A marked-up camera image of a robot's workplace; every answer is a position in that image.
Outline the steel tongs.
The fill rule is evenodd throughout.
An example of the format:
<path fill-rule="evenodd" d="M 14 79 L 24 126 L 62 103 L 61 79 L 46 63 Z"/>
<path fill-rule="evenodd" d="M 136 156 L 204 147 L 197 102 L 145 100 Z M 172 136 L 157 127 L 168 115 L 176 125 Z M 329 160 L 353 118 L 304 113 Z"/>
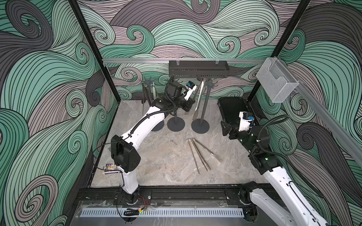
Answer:
<path fill-rule="evenodd" d="M 198 174 L 200 175 L 200 172 L 199 172 L 199 167 L 198 167 L 198 165 L 197 165 L 197 161 L 196 161 L 196 158 L 195 158 L 195 155 L 194 155 L 193 149 L 192 149 L 192 145 L 191 145 L 191 140 L 190 140 L 190 139 L 188 139 L 188 144 L 189 144 L 189 146 L 190 146 L 191 154 L 192 154 L 192 156 L 193 156 L 193 160 L 194 160 L 194 163 L 195 163 L 195 166 L 196 166 L 197 172 L 198 172 Z"/>
<path fill-rule="evenodd" d="M 202 79 L 201 85 L 200 85 L 200 90 L 199 90 L 199 97 L 198 97 L 197 105 L 196 105 L 195 112 L 193 115 L 193 120 L 196 120 L 198 118 L 199 106 L 200 106 L 202 95 L 204 92 L 204 87 L 205 87 L 205 79 Z"/>
<path fill-rule="evenodd" d="M 218 163 L 221 163 L 222 160 L 220 159 L 220 157 L 215 154 L 213 151 L 211 151 L 208 147 L 206 147 L 204 144 L 202 144 L 200 141 L 198 141 L 195 138 L 191 139 L 191 143 L 195 149 L 195 151 L 197 152 L 197 155 L 199 156 L 202 165 L 204 166 L 206 171 L 210 171 L 211 170 L 211 166 L 209 165 L 209 163 L 207 162 L 206 158 L 204 157 L 202 151 L 200 148 L 202 148 L 203 150 L 205 150 L 207 153 L 209 153 Z"/>

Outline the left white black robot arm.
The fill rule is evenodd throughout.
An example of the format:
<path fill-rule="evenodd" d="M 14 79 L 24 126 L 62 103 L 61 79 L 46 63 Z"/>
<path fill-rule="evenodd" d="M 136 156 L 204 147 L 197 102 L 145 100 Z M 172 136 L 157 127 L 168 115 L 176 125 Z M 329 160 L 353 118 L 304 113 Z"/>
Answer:
<path fill-rule="evenodd" d="M 169 114 L 176 114 L 179 108 L 188 112 L 195 103 L 190 96 L 198 86 L 189 81 L 181 85 L 170 78 L 164 94 L 155 99 L 146 114 L 126 133 L 114 135 L 111 139 L 111 157 L 117 170 L 122 174 L 122 189 L 129 196 L 130 202 L 135 202 L 139 192 L 139 183 L 136 176 L 141 156 L 137 149 L 146 136 Z"/>

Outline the green metal tongs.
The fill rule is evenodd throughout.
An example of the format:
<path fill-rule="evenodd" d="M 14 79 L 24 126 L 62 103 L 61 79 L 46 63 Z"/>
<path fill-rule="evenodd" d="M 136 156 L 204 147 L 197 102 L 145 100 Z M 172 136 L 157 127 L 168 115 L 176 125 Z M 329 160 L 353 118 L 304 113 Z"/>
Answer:
<path fill-rule="evenodd" d="M 153 99 L 156 100 L 157 99 L 157 91 L 156 91 L 156 87 L 155 87 L 155 83 L 152 83 L 152 95 L 153 95 Z"/>

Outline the black metal tongs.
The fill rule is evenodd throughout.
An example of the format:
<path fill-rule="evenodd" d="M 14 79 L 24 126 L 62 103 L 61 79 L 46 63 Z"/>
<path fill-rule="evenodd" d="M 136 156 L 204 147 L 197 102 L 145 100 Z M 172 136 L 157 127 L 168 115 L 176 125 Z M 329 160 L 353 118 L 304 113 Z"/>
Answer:
<path fill-rule="evenodd" d="M 142 83 L 141 85 L 142 85 L 142 97 L 141 97 L 142 113 L 144 113 L 145 103 L 148 103 L 149 107 L 151 107 L 153 102 L 153 95 L 151 93 L 150 85 L 147 85 L 145 83 Z"/>

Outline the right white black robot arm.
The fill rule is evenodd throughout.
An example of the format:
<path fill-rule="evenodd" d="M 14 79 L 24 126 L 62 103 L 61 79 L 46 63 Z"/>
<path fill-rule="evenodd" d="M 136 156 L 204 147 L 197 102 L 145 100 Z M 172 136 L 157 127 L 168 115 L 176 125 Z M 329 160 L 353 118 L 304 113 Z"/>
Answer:
<path fill-rule="evenodd" d="M 249 152 L 252 165 L 264 176 L 286 205 L 283 208 L 260 186 L 246 189 L 245 202 L 263 210 L 278 226 L 327 226 L 329 223 L 307 201 L 296 183 L 278 161 L 282 154 L 269 149 L 270 137 L 264 126 L 252 126 L 251 121 L 242 121 L 241 128 L 221 122 L 223 135 L 238 140 Z"/>

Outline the dark utensil rack stand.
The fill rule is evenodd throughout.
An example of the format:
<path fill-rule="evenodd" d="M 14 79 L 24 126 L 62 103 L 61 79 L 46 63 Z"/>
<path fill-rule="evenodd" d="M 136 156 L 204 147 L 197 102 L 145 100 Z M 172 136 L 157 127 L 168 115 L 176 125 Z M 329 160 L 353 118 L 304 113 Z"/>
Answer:
<path fill-rule="evenodd" d="M 153 97 L 154 95 L 151 93 L 151 85 L 152 85 L 152 80 L 151 79 L 144 79 L 142 81 L 142 104 L 145 104 L 146 101 L 149 104 L 149 107 L 151 107 L 151 104 L 153 102 Z M 163 129 L 165 123 L 164 121 L 159 122 L 151 131 L 156 132 L 156 131 L 160 131 L 161 129 Z"/>
<path fill-rule="evenodd" d="M 179 132 L 184 129 L 185 122 L 182 118 L 177 116 L 177 109 L 180 107 L 180 97 L 182 94 L 183 86 L 175 80 L 172 80 L 166 90 L 167 96 L 173 101 L 176 105 L 173 111 L 173 118 L 169 119 L 167 122 L 167 127 L 173 132 Z"/>
<path fill-rule="evenodd" d="M 191 127 L 193 129 L 194 132 L 198 133 L 198 134 L 205 134 L 209 131 L 210 129 L 210 125 L 209 123 L 204 119 L 205 117 L 205 113 L 206 113 L 206 109 L 207 109 L 207 104 L 209 101 L 209 97 L 210 97 L 210 93 L 211 93 L 211 89 L 215 86 L 215 84 L 213 83 L 213 80 L 210 80 L 206 83 L 206 87 L 207 87 L 207 91 L 206 91 L 206 97 L 205 97 L 205 102 L 204 102 L 204 106 L 203 106 L 203 110 L 202 110 L 202 114 L 200 118 L 197 118 L 195 120 L 193 120 L 193 122 L 191 123 Z"/>

